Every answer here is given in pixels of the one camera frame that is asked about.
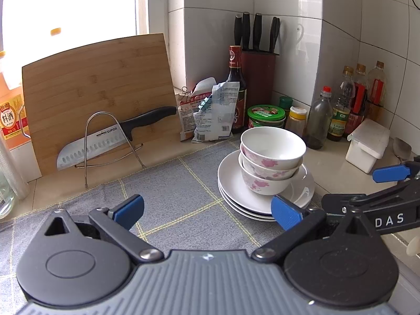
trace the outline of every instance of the plate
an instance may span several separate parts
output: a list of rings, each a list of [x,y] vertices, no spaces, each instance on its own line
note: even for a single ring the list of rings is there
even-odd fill
[[[250,216],[256,217],[256,218],[262,218],[262,219],[270,219],[273,220],[274,217],[273,216],[264,216],[263,214],[259,214],[259,213],[252,213],[251,211],[249,211],[248,209],[245,209],[241,206],[239,206],[237,203],[235,203],[232,199],[230,199],[226,193],[224,192],[224,190],[222,189],[222,187],[220,186],[220,184],[218,183],[219,186],[219,191],[222,194],[223,199],[227,200],[226,202],[229,202],[230,204],[234,205],[235,208],[241,210],[242,212],[249,214]]]
[[[257,194],[245,185],[238,162],[240,152],[240,150],[236,150],[230,153],[220,163],[217,176],[221,189],[232,201],[243,208],[270,216],[272,196]],[[306,166],[301,165],[290,185],[280,195],[296,206],[305,208],[311,201],[314,192],[314,178]]]
[[[266,222],[275,222],[275,219],[264,219],[264,218],[257,218],[255,216],[252,216],[250,214],[246,214],[244,211],[239,209],[237,206],[235,206],[231,201],[229,201],[229,198],[224,194],[221,186],[219,185],[219,191],[222,194],[223,199],[226,201],[226,204],[228,204],[234,211],[238,212],[239,214],[242,214],[244,217],[247,217],[249,219],[257,220],[257,221],[266,221]]]

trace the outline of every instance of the bamboo cutting board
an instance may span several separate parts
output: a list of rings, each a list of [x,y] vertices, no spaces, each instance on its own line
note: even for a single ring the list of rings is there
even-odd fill
[[[54,54],[24,66],[22,83],[42,175],[57,171],[58,153],[85,136],[86,122],[95,112],[107,111],[124,121],[157,107],[176,106],[163,34],[103,41]],[[114,123],[109,116],[97,116],[88,134]],[[132,143],[179,131],[179,117],[173,115],[134,129]]]

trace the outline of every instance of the plastic box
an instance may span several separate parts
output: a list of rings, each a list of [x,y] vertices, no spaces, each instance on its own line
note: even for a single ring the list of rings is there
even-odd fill
[[[368,174],[385,152],[389,129],[367,119],[348,135],[347,140],[351,143],[346,160]]]

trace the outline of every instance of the knife block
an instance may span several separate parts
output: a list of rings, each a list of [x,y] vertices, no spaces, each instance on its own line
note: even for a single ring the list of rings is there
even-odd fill
[[[277,56],[278,54],[263,51],[242,52],[242,74],[246,81],[246,110],[253,105],[271,103]]]

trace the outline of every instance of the stacked bowls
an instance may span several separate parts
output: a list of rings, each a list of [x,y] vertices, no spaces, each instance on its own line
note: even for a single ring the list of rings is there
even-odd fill
[[[256,127],[241,136],[239,166],[245,184],[255,193],[284,191],[297,174],[306,152],[296,134],[275,127]]]

